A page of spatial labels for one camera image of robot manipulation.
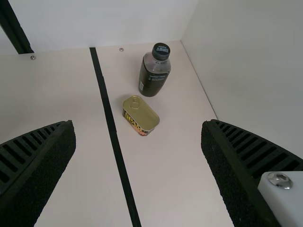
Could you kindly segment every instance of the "plastic bottle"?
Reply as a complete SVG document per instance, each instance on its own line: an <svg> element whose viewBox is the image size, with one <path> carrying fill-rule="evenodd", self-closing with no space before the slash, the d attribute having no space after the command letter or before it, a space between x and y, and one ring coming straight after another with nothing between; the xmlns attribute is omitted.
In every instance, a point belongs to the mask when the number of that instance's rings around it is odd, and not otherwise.
<svg viewBox="0 0 303 227"><path fill-rule="evenodd" d="M170 73L169 54L169 46L157 43L152 52L144 55L139 76L139 91L142 95L155 96L164 85Z"/></svg>

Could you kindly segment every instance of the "tin can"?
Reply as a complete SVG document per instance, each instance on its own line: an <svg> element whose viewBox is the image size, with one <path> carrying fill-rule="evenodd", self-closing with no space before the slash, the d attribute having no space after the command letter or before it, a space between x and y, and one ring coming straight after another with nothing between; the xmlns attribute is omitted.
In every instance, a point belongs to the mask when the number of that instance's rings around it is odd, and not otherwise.
<svg viewBox="0 0 303 227"><path fill-rule="evenodd" d="M160 122L159 116L139 96L124 101L123 116L141 136L147 136Z"/></svg>

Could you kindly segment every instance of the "metal bolt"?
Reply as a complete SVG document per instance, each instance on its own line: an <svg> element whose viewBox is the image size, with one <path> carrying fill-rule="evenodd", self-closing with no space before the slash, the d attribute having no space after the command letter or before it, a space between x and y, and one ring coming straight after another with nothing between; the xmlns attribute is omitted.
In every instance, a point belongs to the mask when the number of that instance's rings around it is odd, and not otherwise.
<svg viewBox="0 0 303 227"><path fill-rule="evenodd" d="M287 175L280 172L269 173L267 179L278 188L291 189L293 186L292 180Z"/></svg>

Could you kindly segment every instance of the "black stripe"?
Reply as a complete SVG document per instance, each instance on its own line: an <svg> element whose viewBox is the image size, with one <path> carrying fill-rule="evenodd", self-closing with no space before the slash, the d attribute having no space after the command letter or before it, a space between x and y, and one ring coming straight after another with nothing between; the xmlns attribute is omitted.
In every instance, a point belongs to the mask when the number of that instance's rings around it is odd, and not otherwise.
<svg viewBox="0 0 303 227"><path fill-rule="evenodd" d="M0 0L0 25L19 54L34 52L8 0Z"/></svg>
<svg viewBox="0 0 303 227"><path fill-rule="evenodd" d="M136 208L136 204L134 202L132 188L131 188L131 185L129 183L129 179L127 176L127 171L126 171L126 167L125 167L122 152L121 152L121 148L120 148L120 144L119 144L119 140L118 140L118 136L117 136L117 131L116 131L116 126L115 126L115 121L114 121L113 113L112 113L112 110L110 107L107 90L106 90L106 86L105 86L105 81L104 81L104 77L102 75L97 51L96 51L95 47L91 47L89 50L90 50L91 58L92 58L92 61L94 64L97 81L99 84L99 89L100 89L100 93L101 93L101 99L103 102L109 136L110 136L110 140L111 140L112 147L114 150L114 155L116 158L116 163L117 163L118 171L120 174L120 179L121 179L124 195L126 198L126 203L128 206L129 214L130 214L130 217L132 220L133 227L141 227L138 211Z"/></svg>

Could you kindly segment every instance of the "black bottle cap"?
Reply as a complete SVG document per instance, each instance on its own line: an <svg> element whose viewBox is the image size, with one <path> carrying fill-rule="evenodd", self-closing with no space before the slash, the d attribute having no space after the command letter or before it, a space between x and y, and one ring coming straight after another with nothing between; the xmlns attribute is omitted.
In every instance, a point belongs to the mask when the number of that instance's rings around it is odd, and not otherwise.
<svg viewBox="0 0 303 227"><path fill-rule="evenodd" d="M166 44L157 43L153 46L151 54L155 59L165 61L169 58L170 48Z"/></svg>

